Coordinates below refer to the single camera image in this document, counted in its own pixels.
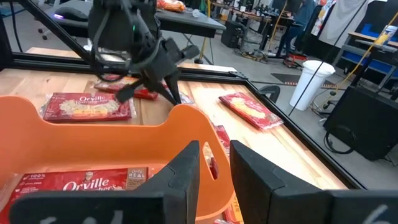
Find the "black cable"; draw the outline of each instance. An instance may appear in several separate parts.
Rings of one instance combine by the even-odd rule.
[[[333,147],[333,142],[330,140],[329,135],[330,135],[330,131],[337,130],[337,129],[340,129],[340,130],[343,130],[343,131],[346,131],[347,133],[349,133],[349,134],[351,135],[352,139],[353,139],[353,145],[354,145],[354,146],[356,145],[356,140],[357,140],[357,138],[356,138],[355,133],[352,132],[352,131],[351,131],[349,128],[347,128],[346,126],[337,125],[337,126],[335,126],[335,127],[330,128],[330,129],[326,132],[325,137],[323,138],[323,143],[325,144],[326,148],[327,148],[329,151],[334,152],[334,153],[336,153],[336,154],[350,154],[350,153],[352,153],[352,152],[354,151],[354,147],[351,147],[351,148],[348,149],[347,151],[337,151],[337,150]]]
[[[92,47],[92,50],[91,50],[91,58],[92,58],[93,60],[96,60],[96,59],[98,58],[100,63],[102,63],[102,64],[104,64],[104,65],[107,65],[107,66],[109,66],[109,67],[111,67],[111,65],[109,65],[108,63],[106,63],[106,61],[104,60],[104,58],[103,58],[103,57],[101,56],[101,54],[98,52],[98,42],[100,41],[101,34],[102,34],[102,32],[104,31],[104,28],[105,28],[105,26],[106,26],[106,23],[108,22],[108,19],[109,19],[110,14],[111,14],[111,10],[108,9],[108,10],[105,12],[105,15],[104,15],[104,17],[102,18],[101,24],[99,25],[98,30],[97,30],[97,32],[96,32],[95,35],[94,35],[93,47]],[[97,76],[101,81],[104,81],[104,82],[116,82],[116,81],[121,80],[121,79],[122,79],[123,77],[125,77],[127,74],[125,74],[125,75],[120,75],[120,76],[118,76],[117,78],[112,79],[112,80],[109,80],[109,79],[107,79],[107,78],[104,78],[103,75],[104,75],[104,74],[101,73],[101,72],[100,72],[99,74],[96,74],[96,76]]]
[[[9,1],[9,3],[10,3],[11,17],[12,17],[12,28],[14,29],[15,39],[17,40],[17,45],[18,45],[19,51],[21,53],[23,53],[24,51],[22,50],[21,42],[19,41],[19,36],[18,36],[18,32],[17,32],[17,22],[16,22],[16,18],[15,18],[14,5],[13,5],[12,1]]]
[[[329,58],[329,56],[330,56],[330,54],[331,54],[331,52],[332,52],[332,50],[333,50],[333,47],[336,46],[336,44],[337,44],[337,42],[340,40],[341,36],[344,34],[344,32],[346,31],[346,29],[348,28],[348,26],[351,24],[351,22],[353,21],[353,19],[355,18],[355,16],[358,14],[359,10],[361,10],[361,8],[364,6],[364,4],[365,4],[367,1],[368,1],[368,0],[365,0],[365,1],[362,3],[361,7],[358,8],[358,10],[355,12],[354,16],[349,20],[349,22],[347,23],[346,27],[344,27],[343,31],[342,31],[341,34],[338,36],[338,38],[337,38],[336,42],[333,44],[332,48],[328,51],[328,53],[326,54],[326,56],[323,58],[321,64],[319,65],[319,67],[315,70],[315,72],[314,72],[314,74],[312,75],[310,81],[308,82],[307,86],[304,88],[304,91],[302,92],[302,94],[301,94],[300,97],[298,98],[296,104],[294,104],[294,106],[293,106],[293,108],[292,108],[292,110],[290,111],[290,113],[289,113],[288,116],[290,116],[290,115],[293,113],[293,110],[296,108],[296,106],[297,106],[298,103],[300,102],[300,100],[301,100],[301,98],[303,97],[303,95],[304,95],[305,91],[307,90],[308,86],[310,86],[310,84],[311,84],[313,78],[315,77],[315,75],[317,74],[319,68],[323,65],[323,63],[325,62],[325,60],[326,60],[327,58]]]
[[[213,65],[214,65],[213,48],[211,47],[211,38],[209,38],[209,42],[210,42],[211,62],[212,62]]]

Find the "white cloth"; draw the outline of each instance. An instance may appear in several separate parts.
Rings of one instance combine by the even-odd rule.
[[[339,35],[360,8],[359,12],[336,44],[336,47],[341,48],[348,37],[348,33],[355,31],[365,16],[369,0],[365,0],[368,1],[365,4],[363,4],[363,1],[364,0],[338,0],[319,36],[319,40],[330,45],[335,44]]]

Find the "popcorn bag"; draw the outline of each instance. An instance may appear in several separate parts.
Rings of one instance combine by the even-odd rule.
[[[283,121],[265,106],[244,93],[233,93],[219,99],[232,111],[260,130],[279,126]]]
[[[224,146],[224,151],[229,158],[229,144],[231,140],[229,139],[228,133],[226,132],[223,125],[214,126],[214,130],[216,131],[216,134],[220,139],[221,144]]]
[[[132,99],[121,105],[109,93],[54,93],[42,115],[50,122],[115,121],[130,119],[136,111]]]
[[[186,9],[184,3],[177,0],[158,0],[156,7],[173,12],[183,12]]]
[[[243,224],[243,217],[241,208],[239,207],[238,199],[236,196],[232,201],[232,204],[223,213],[224,219],[233,224]]]
[[[115,79],[117,78],[118,75],[105,75],[106,79]],[[130,77],[124,77],[120,81],[113,82],[113,83],[108,83],[108,82],[99,82],[94,85],[94,88],[100,91],[105,91],[107,93],[116,93],[119,91],[121,88],[123,88],[127,84],[132,84],[136,80],[134,78]],[[157,98],[158,93],[155,92],[150,92],[148,89],[143,88],[141,90],[135,90],[134,91],[134,97],[135,98],[142,98],[142,99],[147,99],[147,100],[155,100]]]
[[[0,208],[0,224],[9,223],[12,204],[25,194],[43,190],[134,190],[146,180],[146,167],[24,174],[7,204]]]

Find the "person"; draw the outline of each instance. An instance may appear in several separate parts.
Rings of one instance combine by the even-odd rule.
[[[308,22],[310,22],[310,18],[314,9],[315,3],[313,0],[302,1],[300,9],[294,17],[294,21],[301,26],[291,27],[288,32],[286,32],[284,36],[282,36],[282,40],[285,41],[280,42],[277,55],[280,55],[284,45],[286,45],[286,54],[291,51],[290,43],[292,42],[294,37],[298,37],[304,32],[305,27],[307,26]]]

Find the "black chair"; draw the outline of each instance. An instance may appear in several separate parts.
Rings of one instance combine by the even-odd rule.
[[[272,86],[264,86],[259,90],[261,95],[264,95],[266,97],[268,97],[267,95],[269,95],[269,99],[276,103],[276,101],[278,100],[279,94],[280,94],[280,87],[277,85],[272,85]]]

